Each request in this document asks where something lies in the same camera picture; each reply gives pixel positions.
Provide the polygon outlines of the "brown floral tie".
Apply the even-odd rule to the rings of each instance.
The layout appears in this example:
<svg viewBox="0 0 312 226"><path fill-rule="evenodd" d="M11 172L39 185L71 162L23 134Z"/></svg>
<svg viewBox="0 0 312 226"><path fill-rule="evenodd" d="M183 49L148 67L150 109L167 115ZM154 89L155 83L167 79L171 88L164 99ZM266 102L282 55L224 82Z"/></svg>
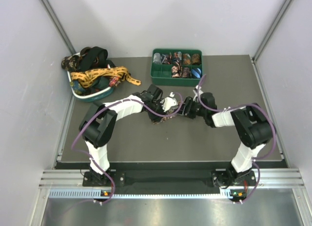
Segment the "brown floral tie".
<svg viewBox="0 0 312 226"><path fill-rule="evenodd" d="M171 107L167 112L166 112L166 117L161 117L160 118L160 121L155 121L155 122L152 122L152 124L160 124L160 123L163 123L169 119L173 119L174 117L178 116L178 113L172 115L172 116L168 116L169 114L173 114L177 109L178 107L180 106L180 104L182 104L182 101L178 101L178 105L177 106L174 106L174 107Z"/></svg>

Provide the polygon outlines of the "brown pink rolled tie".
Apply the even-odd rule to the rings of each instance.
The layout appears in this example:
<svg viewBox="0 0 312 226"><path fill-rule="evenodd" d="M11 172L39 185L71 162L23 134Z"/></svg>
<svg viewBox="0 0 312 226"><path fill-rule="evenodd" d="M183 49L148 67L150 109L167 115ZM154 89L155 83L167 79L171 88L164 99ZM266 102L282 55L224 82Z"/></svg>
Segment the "brown pink rolled tie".
<svg viewBox="0 0 312 226"><path fill-rule="evenodd" d="M184 68L182 69L181 77L182 77L182 78L186 78L186 79L191 78L191 71L190 71L190 68L184 67Z"/></svg>

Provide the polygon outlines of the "blue striped rolled tie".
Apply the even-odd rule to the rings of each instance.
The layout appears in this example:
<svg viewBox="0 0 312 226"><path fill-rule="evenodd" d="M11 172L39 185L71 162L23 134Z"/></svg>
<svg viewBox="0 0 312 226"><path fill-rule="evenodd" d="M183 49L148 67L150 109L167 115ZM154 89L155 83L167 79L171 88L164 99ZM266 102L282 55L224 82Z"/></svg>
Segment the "blue striped rolled tie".
<svg viewBox="0 0 312 226"><path fill-rule="evenodd" d="M192 68L191 69L191 75L193 79L200 79L202 77L202 70L201 68Z"/></svg>

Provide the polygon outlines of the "pink floral rolled tie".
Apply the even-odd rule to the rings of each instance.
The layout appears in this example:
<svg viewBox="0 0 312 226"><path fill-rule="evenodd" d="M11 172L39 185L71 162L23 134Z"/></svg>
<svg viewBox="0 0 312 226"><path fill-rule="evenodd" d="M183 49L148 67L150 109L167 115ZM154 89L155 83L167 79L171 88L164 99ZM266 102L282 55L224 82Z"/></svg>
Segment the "pink floral rolled tie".
<svg viewBox="0 0 312 226"><path fill-rule="evenodd" d="M181 66L173 65L171 68L172 78L181 78Z"/></svg>

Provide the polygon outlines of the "dark red rolled tie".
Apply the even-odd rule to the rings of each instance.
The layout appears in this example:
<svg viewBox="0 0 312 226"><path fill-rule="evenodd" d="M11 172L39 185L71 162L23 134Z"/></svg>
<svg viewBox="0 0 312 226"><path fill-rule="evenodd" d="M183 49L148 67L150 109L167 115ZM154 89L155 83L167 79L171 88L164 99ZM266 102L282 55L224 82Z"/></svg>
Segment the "dark red rolled tie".
<svg viewBox="0 0 312 226"><path fill-rule="evenodd" d="M172 61L172 54L162 54L161 55L161 64L171 64Z"/></svg>

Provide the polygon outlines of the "red patterned tie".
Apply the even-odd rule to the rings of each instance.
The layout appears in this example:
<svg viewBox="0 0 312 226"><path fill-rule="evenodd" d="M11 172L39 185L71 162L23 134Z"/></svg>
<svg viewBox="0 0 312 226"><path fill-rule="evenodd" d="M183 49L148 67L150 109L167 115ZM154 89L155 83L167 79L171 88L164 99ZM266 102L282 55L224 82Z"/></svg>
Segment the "red patterned tie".
<svg viewBox="0 0 312 226"><path fill-rule="evenodd" d="M109 86L110 87L117 87L120 83L120 77L114 76L110 78Z"/></svg>

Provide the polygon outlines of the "dark brown rolled tie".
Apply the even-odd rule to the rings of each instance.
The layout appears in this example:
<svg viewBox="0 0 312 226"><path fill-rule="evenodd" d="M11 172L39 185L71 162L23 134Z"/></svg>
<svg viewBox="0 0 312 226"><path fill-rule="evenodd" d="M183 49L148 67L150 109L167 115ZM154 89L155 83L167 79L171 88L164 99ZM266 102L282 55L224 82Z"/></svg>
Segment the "dark brown rolled tie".
<svg viewBox="0 0 312 226"><path fill-rule="evenodd" d="M201 55L198 53L192 54L192 65L201 65Z"/></svg>

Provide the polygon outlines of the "teal floral rolled tie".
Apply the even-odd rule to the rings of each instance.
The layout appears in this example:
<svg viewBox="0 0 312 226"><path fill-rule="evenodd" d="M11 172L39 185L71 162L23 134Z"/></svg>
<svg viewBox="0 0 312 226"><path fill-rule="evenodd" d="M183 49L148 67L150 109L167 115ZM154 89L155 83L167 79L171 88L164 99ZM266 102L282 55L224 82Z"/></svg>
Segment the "teal floral rolled tie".
<svg viewBox="0 0 312 226"><path fill-rule="evenodd" d="M181 64L181 61L182 61L182 52L181 51L174 52L172 57L172 63Z"/></svg>

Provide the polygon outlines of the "white teal basket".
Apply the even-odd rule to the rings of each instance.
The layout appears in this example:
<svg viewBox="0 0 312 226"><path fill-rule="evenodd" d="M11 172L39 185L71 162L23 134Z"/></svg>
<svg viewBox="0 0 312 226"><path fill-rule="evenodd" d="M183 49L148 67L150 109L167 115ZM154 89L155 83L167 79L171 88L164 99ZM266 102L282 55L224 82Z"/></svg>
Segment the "white teal basket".
<svg viewBox="0 0 312 226"><path fill-rule="evenodd" d="M70 72L67 71L67 76L68 76L68 80L69 82L72 81L71 77L70 77ZM112 87L104 87L103 89L99 89L97 88L98 83L100 83L100 79L96 80L96 86L91 86L90 88L85 89L86 92L84 94L84 96L79 96L77 94L75 94L71 88L72 94L74 96L75 99L82 101L82 102L94 102L100 99L103 99L109 95L111 95L114 91L114 89Z"/></svg>

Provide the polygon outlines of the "yellow patterned tie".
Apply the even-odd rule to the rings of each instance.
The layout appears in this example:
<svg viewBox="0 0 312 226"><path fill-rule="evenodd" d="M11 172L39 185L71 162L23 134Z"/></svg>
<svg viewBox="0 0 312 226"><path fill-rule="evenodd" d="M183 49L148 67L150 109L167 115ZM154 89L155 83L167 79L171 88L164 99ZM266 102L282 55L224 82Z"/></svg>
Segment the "yellow patterned tie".
<svg viewBox="0 0 312 226"><path fill-rule="evenodd" d="M141 85L141 81L133 78L124 66L113 68L96 68L85 72L72 72L70 77L77 80L83 88L90 87L99 77L118 77L121 81L127 81L134 85Z"/></svg>

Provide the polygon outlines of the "green patterned tie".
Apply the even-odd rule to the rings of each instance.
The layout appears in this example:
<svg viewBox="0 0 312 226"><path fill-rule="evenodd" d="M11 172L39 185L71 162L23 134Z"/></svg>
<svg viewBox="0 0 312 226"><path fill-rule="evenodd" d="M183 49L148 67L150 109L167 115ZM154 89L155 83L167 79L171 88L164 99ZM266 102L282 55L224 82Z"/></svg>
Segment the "green patterned tie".
<svg viewBox="0 0 312 226"><path fill-rule="evenodd" d="M75 94L84 96L86 90L81 86L78 80L70 81L70 86Z"/></svg>

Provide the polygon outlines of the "black tie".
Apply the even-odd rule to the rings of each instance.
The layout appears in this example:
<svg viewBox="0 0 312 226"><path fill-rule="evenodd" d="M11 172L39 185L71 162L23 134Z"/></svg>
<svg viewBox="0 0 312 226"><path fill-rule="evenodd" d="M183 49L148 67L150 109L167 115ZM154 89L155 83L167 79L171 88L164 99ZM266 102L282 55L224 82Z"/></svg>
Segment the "black tie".
<svg viewBox="0 0 312 226"><path fill-rule="evenodd" d="M91 69L97 68L111 68L116 67L116 65L108 59L108 51L101 47L86 47L80 52L80 60L78 63L78 71L85 72Z"/></svg>

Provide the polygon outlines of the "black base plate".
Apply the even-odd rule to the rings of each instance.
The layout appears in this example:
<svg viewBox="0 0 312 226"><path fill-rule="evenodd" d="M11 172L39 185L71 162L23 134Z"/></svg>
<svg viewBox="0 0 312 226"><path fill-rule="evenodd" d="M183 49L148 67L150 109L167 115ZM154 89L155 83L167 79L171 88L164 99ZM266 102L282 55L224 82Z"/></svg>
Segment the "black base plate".
<svg viewBox="0 0 312 226"><path fill-rule="evenodd" d="M217 193L214 177L225 172L229 162L112 162L107 185L83 182L83 187L115 186L116 194L209 194ZM249 174L231 185L248 189Z"/></svg>

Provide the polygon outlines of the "aluminium frame post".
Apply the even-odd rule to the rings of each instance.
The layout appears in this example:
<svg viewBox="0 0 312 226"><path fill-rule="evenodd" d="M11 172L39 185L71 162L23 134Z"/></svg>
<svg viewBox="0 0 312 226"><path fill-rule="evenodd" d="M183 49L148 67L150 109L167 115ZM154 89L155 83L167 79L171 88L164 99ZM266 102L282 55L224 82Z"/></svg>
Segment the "aluminium frame post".
<svg viewBox="0 0 312 226"><path fill-rule="evenodd" d="M255 54L253 57L251 57L252 62L256 62L262 52L264 51L264 49L266 48L266 46L268 45L271 37L273 36L273 34L275 33L275 31L277 30L280 22L282 21L282 19L284 18L287 10L289 9L289 7L291 6L291 4L293 3L294 0L284 0L282 2L281 7L278 9L278 12L275 16L275 18L273 19L269 29L267 30L264 38L262 39L259 47L257 48Z"/></svg>
<svg viewBox="0 0 312 226"><path fill-rule="evenodd" d="M43 5L45 11L47 12L48 16L50 17L53 25L55 26L57 32L59 33L59 35L61 36L65 46L68 48L68 50L70 51L71 54L75 54L76 50L72 44L72 42L70 41L63 25L61 24L57 14L54 11L54 8L52 7L52 5L50 4L49 0L40 0L41 4Z"/></svg>

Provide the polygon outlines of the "left aluminium frame post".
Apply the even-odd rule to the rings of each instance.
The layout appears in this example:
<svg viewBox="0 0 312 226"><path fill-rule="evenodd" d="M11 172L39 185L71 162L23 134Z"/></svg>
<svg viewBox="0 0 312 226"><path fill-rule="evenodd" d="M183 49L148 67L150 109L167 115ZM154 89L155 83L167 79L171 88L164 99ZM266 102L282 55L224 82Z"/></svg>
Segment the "left aluminium frame post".
<svg viewBox="0 0 312 226"><path fill-rule="evenodd" d="M50 4L49 0L40 0L41 4L43 5L45 11L47 12L48 16L50 17L53 25L55 26L57 32L59 33L59 35L61 36L65 46L68 48L68 50L70 51L71 54L75 54L76 50L72 44L72 42L70 41L63 25L61 24L57 14L54 11L54 8L52 7L52 5Z"/></svg>

